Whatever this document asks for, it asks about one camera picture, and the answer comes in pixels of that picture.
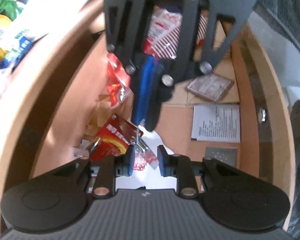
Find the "paper sheet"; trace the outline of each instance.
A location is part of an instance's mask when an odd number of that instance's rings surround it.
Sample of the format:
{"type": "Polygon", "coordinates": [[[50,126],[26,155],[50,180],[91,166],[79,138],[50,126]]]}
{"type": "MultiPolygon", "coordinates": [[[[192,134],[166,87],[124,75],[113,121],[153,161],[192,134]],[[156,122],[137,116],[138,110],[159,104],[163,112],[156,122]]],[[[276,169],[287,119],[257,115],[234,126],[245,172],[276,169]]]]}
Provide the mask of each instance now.
{"type": "Polygon", "coordinates": [[[240,143],[239,105],[195,105],[191,139],[240,143]]]}

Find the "red package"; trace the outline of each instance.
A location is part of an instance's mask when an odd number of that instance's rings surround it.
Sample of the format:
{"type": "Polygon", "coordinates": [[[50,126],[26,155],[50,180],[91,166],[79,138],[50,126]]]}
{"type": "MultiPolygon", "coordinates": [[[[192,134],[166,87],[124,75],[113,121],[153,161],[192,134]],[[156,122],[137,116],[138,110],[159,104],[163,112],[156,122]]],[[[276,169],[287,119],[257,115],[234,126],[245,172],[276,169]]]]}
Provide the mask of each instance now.
{"type": "Polygon", "coordinates": [[[146,165],[147,165],[146,160],[139,153],[136,153],[133,169],[135,171],[143,171],[146,165]]]}
{"type": "MultiPolygon", "coordinates": [[[[158,9],[153,15],[143,52],[154,57],[176,58],[182,15],[158,9]]],[[[207,31],[207,20],[200,16],[197,46],[207,31]]]]}
{"type": "Polygon", "coordinates": [[[125,154],[132,136],[135,136],[137,127],[123,118],[113,114],[96,136],[102,141],[91,153],[91,161],[101,161],[104,156],[125,154]]]}
{"type": "Polygon", "coordinates": [[[131,93],[130,76],[125,72],[120,60],[113,54],[108,54],[109,81],[107,89],[110,94],[111,107],[117,107],[131,93]]]}

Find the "metal bracket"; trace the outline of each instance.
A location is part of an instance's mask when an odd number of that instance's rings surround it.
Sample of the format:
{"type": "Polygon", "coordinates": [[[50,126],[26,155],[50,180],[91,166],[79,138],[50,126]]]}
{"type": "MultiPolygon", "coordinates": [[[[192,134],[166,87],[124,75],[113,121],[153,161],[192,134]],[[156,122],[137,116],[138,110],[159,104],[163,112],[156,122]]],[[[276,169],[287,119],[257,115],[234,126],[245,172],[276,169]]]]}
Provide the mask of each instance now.
{"type": "Polygon", "coordinates": [[[174,85],[212,71],[249,17],[256,1],[104,0],[108,51],[119,58],[126,72],[131,75],[131,89],[135,96],[132,121],[139,124],[145,118],[145,128],[153,130],[159,118],[161,104],[171,98],[174,85]],[[143,47],[154,5],[158,3],[181,6],[183,20],[176,58],[156,59],[153,63],[156,67],[155,73],[150,78],[148,74],[143,74],[146,62],[151,57],[143,53],[143,47]],[[208,27],[201,60],[194,62],[193,54],[202,9],[209,10],[208,27]],[[229,22],[233,26],[218,51],[214,51],[212,46],[218,20],[229,22]],[[145,85],[149,87],[146,92],[141,89],[145,85]]]}
{"type": "Polygon", "coordinates": [[[202,165],[201,201],[218,223],[239,231],[283,226],[290,202],[281,189],[212,157],[202,165]]]}

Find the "metal tool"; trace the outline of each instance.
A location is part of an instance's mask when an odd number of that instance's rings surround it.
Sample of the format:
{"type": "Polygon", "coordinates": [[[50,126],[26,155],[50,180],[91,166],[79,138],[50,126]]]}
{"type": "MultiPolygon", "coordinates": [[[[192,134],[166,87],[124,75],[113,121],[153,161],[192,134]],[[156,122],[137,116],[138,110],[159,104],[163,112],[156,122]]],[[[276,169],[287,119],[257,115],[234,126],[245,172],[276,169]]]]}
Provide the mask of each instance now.
{"type": "Polygon", "coordinates": [[[106,38],[113,52],[131,76],[134,93],[132,121],[152,131],[161,105],[172,97],[175,84],[211,73],[229,48],[257,0],[104,0],[106,38]],[[151,15],[157,3],[182,7],[182,24],[175,59],[144,54],[151,15]],[[201,60],[193,61],[200,11],[209,10],[207,33],[201,60]],[[221,47],[214,51],[217,21],[232,24],[221,47]]]}

